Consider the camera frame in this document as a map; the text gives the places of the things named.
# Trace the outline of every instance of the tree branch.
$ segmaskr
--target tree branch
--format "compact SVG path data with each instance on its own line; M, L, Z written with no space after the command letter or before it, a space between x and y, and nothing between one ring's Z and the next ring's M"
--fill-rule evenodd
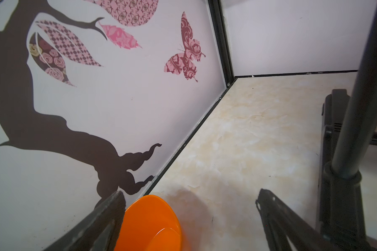
M97 32L101 33L105 37L105 39L107 40L105 33L103 33L103 31L100 28L96 27L96 22L103 19L103 17L98 17L97 19L95 19L94 21L92 21L90 23L78 22L78 21L72 20L71 18L67 17L65 14L54 9L52 6L50 6L49 3L47 4L45 12L52 15L54 18L56 18L58 21L60 21L62 23L70 24L70 25L73 25L73 26L76 26L76 27L79 27L79 28L82 28L82 29L96 30Z

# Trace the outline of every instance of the butterfly decal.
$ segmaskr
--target butterfly decal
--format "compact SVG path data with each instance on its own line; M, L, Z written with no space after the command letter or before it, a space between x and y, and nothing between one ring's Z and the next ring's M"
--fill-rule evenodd
M166 62L164 71L171 72L176 75L183 72L187 80L192 78L195 79L197 67L194 65L192 60L195 59L200 62L201 56L204 55L204 53L201 52L200 42L192 38L192 28L187 21L186 13L184 12L181 21L181 31L185 50L183 53L177 53L176 55L172 56L168 62Z

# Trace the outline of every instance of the orange bowl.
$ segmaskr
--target orange bowl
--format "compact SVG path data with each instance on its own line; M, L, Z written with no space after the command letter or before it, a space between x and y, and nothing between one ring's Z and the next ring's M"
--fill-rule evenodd
M190 248L172 208L160 197L146 195L127 208L114 250L181 251Z

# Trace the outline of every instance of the pink leaf decal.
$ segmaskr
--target pink leaf decal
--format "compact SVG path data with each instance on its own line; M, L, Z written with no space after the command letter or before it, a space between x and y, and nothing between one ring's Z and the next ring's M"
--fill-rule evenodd
M104 8L125 26L146 24L154 15L158 0L85 0Z
M106 36L112 41L115 45L119 46L120 48L142 48L135 38L130 35L129 33L125 32L124 29L116 27L114 25L102 25L99 23L103 30L106 33Z
M36 21L36 23L63 56L77 63L101 66L92 58L81 40L63 25L48 20Z
M73 86L68 80L64 59L39 34L32 34L29 40L29 52L35 63L48 75L63 83Z

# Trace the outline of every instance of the white wall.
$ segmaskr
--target white wall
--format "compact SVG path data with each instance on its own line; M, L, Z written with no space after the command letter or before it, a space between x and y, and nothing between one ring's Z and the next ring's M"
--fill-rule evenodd
M151 20L139 27L124 27L101 7L83 0L49 3L74 20L105 17L101 23L124 28L142 49L121 49L95 31L66 25L104 67L65 59L74 88L45 74L30 56L36 111L60 115L72 130L108 140L119 155L161 143L141 168L131 172L136 182L159 174L225 89L206 2L160 0ZM194 61L198 83L186 80L183 73L164 72L168 59L181 52L183 11L206 54L201 62ZM41 19L55 20L44 13L36 17ZM28 38L36 31L50 41L35 25ZM7 140L0 126L0 143ZM92 166L65 155L0 147L0 250L47 247L94 209L100 199L97 183ZM133 196L125 194L127 205L149 185Z
M235 76L356 70L376 0L222 0Z

